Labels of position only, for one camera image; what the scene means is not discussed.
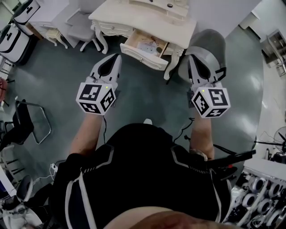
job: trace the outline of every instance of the fan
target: fan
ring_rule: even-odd
[[[286,153],[286,127],[282,127],[276,131],[273,143],[256,140],[254,142],[260,144],[275,145],[281,153]]]

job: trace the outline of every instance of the white wall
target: white wall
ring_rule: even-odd
[[[262,0],[254,12],[260,20],[256,20],[251,28],[261,37],[261,41],[276,29],[286,38],[286,5],[281,0]]]
[[[260,1],[189,0],[189,16],[198,21],[198,31],[214,29],[226,37]]]
[[[0,20],[8,23],[12,14],[0,3]]]
[[[13,9],[19,2],[18,0],[3,0],[7,3],[7,5]]]

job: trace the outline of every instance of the black shirt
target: black shirt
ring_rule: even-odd
[[[169,134],[152,125],[127,125],[92,156],[71,154],[59,165],[49,202],[62,227],[67,227],[67,184],[78,178],[80,171],[98,229],[129,209],[145,206],[169,208],[215,221],[222,205],[223,220],[230,202],[227,183],[210,174],[202,156],[173,144]],[[77,201],[72,205],[79,212],[84,211]],[[72,220],[84,228],[77,215]]]

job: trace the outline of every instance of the open drawer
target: open drawer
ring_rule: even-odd
[[[121,52],[134,57],[150,68],[164,71],[168,61],[161,58],[167,42],[140,30],[134,30],[124,44],[120,44]]]

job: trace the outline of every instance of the white stripe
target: white stripe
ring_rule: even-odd
[[[114,148],[111,147],[111,151],[110,151],[110,154],[109,154],[108,161],[101,163],[100,165],[98,165],[98,166],[96,167],[96,169],[98,169],[98,168],[100,168],[100,167],[102,167],[102,166],[104,166],[104,165],[109,165],[109,164],[111,163],[111,161],[112,161],[112,158],[113,158],[113,152],[114,152]]]
[[[213,176],[212,176],[212,172],[214,172],[212,169],[210,169],[210,178],[211,180],[213,181]],[[220,218],[221,218],[221,215],[222,215],[222,203],[220,202],[220,198],[219,198],[219,195],[215,189],[215,186],[214,186],[214,183],[213,183],[213,187],[214,187],[214,193],[215,193],[215,197],[216,197],[216,200],[218,202],[218,207],[219,207],[219,212],[218,212],[218,215],[215,219],[215,222],[217,223],[220,223]]]
[[[230,201],[230,203],[229,203],[228,212],[227,212],[227,214],[225,215],[224,220],[222,221],[222,223],[225,222],[225,220],[228,218],[229,214],[230,214],[231,211],[232,211],[232,207],[231,207],[231,203],[232,203],[231,183],[230,183],[230,181],[229,181],[228,179],[227,179],[227,187],[228,187],[229,195],[230,195],[230,197],[231,197],[231,201]]]
[[[90,229],[97,229],[97,226],[95,224],[95,220],[93,217],[93,212],[92,212],[92,209],[91,209],[91,206],[89,203],[88,194],[86,192],[86,188],[84,185],[84,178],[83,178],[82,172],[80,173],[79,184],[80,184],[81,197],[82,197],[82,200],[84,203],[85,214],[86,214],[86,217],[88,219],[89,228]]]
[[[175,154],[175,152],[174,152],[174,150],[173,150],[174,147],[175,147],[175,146],[171,147],[171,152],[172,152],[173,159],[174,159],[175,163],[178,164],[178,165],[181,165],[181,166],[183,166],[183,167],[189,168],[188,165],[186,165],[186,164],[184,164],[184,163],[181,163],[181,162],[179,162],[179,161],[177,160],[176,154]]]
[[[68,204],[70,202],[70,197],[71,197],[71,193],[72,193],[72,184],[73,184],[73,181],[70,181],[69,184],[67,185],[66,198],[65,198],[65,202],[64,202],[64,213],[66,215],[66,221],[67,221],[68,229],[72,229],[70,217],[68,215]]]

